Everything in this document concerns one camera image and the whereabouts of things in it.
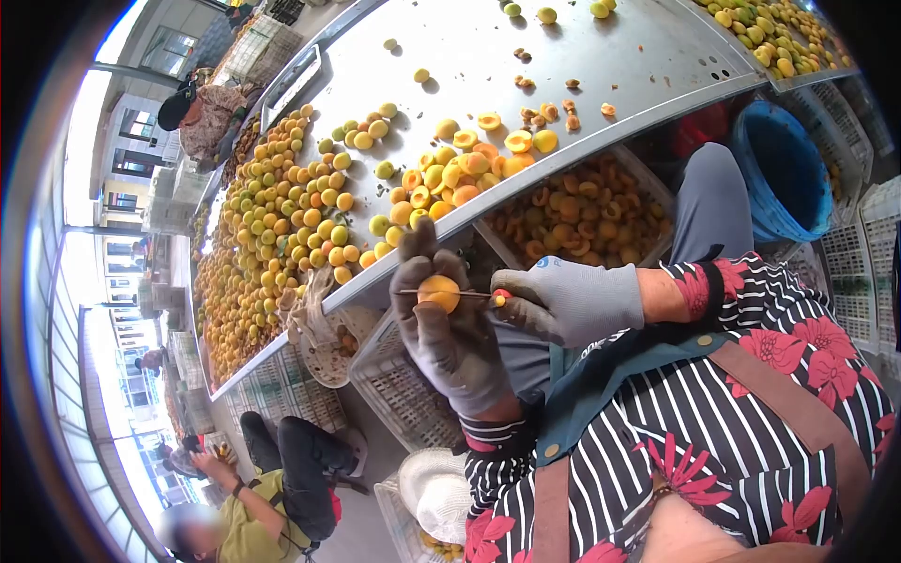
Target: yellow shirt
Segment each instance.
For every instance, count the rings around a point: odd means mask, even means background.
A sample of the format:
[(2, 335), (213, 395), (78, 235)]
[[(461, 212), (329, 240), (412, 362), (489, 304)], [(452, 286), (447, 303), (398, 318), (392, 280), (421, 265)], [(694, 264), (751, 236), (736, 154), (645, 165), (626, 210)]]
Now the yellow shirt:
[[(253, 487), (253, 491), (267, 500), (283, 492), (282, 473), (282, 469), (277, 469), (258, 476), (259, 485)], [(276, 504), (275, 509), (286, 516), (284, 503)], [(301, 555), (300, 549), (310, 545), (309, 538), (290, 520), (282, 529), (278, 542), (273, 541), (265, 526), (233, 496), (229, 496), (219, 510), (228, 523), (229, 533), (216, 554), (218, 563), (295, 563)]]

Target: watch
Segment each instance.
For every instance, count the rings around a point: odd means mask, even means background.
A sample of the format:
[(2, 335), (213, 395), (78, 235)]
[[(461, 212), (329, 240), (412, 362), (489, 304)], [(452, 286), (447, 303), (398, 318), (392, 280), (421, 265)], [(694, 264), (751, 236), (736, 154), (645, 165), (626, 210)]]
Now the watch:
[(235, 498), (238, 498), (238, 493), (240, 493), (241, 489), (244, 488), (244, 482), (241, 481), (240, 477), (237, 477), (237, 478), (238, 478), (238, 485), (235, 485), (234, 489), (232, 489), (232, 496)]

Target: white sun hat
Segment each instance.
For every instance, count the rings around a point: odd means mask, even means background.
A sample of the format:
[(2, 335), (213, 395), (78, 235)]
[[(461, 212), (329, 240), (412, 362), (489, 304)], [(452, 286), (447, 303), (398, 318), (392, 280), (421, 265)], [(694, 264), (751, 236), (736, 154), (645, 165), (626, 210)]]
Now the white sun hat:
[(466, 455), (447, 448), (416, 451), (400, 464), (397, 482), (406, 509), (438, 541), (466, 543), (466, 515), (472, 505), (463, 474)]

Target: floral shirt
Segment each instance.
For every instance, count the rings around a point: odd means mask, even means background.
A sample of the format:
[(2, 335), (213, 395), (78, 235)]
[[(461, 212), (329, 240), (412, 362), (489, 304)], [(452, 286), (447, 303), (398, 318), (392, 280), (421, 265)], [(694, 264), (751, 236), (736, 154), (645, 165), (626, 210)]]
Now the floral shirt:
[(189, 157), (211, 159), (219, 141), (228, 131), (232, 114), (247, 104), (244, 94), (253, 84), (229, 88), (227, 86), (200, 86), (197, 101), (201, 104), (200, 120), (179, 129), (181, 147)]
[[(875, 470), (894, 409), (835, 324), (828, 296), (754, 253), (715, 265), (724, 280), (725, 336), (833, 409)], [(693, 264), (665, 269), (700, 318), (709, 293), (704, 271)], [(603, 348), (624, 333), (592, 346)], [(531, 425), (460, 421), (471, 449), (467, 560), (531, 562)], [(655, 471), (748, 547), (824, 545), (841, 530), (833, 448), (807, 451), (762, 401), (706, 357), (631, 376), (586, 427), (569, 458), (570, 561), (622, 563), (643, 544)]]

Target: black cap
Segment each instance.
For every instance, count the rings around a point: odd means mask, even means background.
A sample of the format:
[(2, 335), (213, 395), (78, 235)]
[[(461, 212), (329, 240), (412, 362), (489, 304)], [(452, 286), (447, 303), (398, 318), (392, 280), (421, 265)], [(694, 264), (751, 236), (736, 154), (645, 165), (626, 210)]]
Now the black cap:
[(157, 113), (157, 123), (163, 131), (174, 131), (178, 129), (181, 120), (185, 119), (187, 110), (191, 107), (191, 101), (194, 99), (193, 89), (188, 87), (178, 90), (171, 95), (163, 105), (159, 107)]

